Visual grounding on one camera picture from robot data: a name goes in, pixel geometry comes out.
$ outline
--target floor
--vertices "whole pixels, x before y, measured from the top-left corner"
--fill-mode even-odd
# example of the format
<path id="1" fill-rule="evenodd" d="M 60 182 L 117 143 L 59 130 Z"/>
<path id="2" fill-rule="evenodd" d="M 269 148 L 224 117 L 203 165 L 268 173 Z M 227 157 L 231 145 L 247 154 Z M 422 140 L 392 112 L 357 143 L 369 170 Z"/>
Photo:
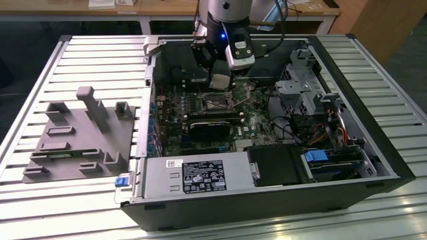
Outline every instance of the floor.
<path id="1" fill-rule="evenodd" d="M 183 34 L 191 23 L 156 23 L 153 33 Z M 12 83 L 0 87 L 0 142 L 24 104 L 51 52 L 61 35 L 133 35 L 140 34 L 137 22 L 0 22 L 0 86 L 13 75 Z M 427 17 L 423 18 L 400 49 L 384 65 L 420 108 L 427 112 Z"/>

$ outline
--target blue drive bracket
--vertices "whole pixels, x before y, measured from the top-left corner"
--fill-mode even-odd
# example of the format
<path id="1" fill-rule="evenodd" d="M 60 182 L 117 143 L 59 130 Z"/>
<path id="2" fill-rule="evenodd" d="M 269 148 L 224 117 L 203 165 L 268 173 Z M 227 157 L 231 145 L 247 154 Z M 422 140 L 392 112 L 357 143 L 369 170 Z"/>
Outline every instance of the blue drive bracket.
<path id="1" fill-rule="evenodd" d="M 328 160 L 328 156 L 324 150 L 309 150 L 304 153 L 304 157 L 307 162 Z"/>

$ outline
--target motherboard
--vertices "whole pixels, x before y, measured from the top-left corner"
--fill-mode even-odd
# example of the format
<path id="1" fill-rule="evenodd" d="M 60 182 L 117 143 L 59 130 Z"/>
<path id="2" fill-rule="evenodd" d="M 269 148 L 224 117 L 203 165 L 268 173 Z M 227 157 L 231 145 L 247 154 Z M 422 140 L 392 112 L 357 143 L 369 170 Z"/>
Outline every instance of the motherboard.
<path id="1" fill-rule="evenodd" d="M 267 119 L 265 89 L 236 80 L 229 91 L 205 88 L 203 79 L 157 90 L 163 156 L 243 152 L 277 143 Z"/>

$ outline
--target table leg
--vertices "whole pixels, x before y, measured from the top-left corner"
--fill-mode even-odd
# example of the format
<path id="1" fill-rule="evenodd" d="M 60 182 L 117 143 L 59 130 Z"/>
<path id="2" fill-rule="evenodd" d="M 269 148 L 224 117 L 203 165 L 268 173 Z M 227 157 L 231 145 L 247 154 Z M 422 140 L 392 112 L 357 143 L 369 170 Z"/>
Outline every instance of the table leg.
<path id="1" fill-rule="evenodd" d="M 149 27 L 151 17 L 149 16 L 141 16 L 139 18 L 139 24 L 140 24 L 140 30 L 143 35 L 151 35 L 152 29 Z"/>
<path id="2" fill-rule="evenodd" d="M 335 17 L 336 17 L 335 15 L 323 17 L 323 22 L 319 25 L 316 34 L 328 34 Z"/>

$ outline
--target barcode sticker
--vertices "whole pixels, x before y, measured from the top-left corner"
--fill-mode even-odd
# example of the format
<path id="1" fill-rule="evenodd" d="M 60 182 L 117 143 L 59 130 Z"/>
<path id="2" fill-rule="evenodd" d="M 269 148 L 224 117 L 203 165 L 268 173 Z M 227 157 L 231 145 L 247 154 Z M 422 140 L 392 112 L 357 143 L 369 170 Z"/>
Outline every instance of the barcode sticker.
<path id="1" fill-rule="evenodd" d="M 165 161 L 167 168 L 175 168 L 183 166 L 183 159 L 172 159 Z"/>

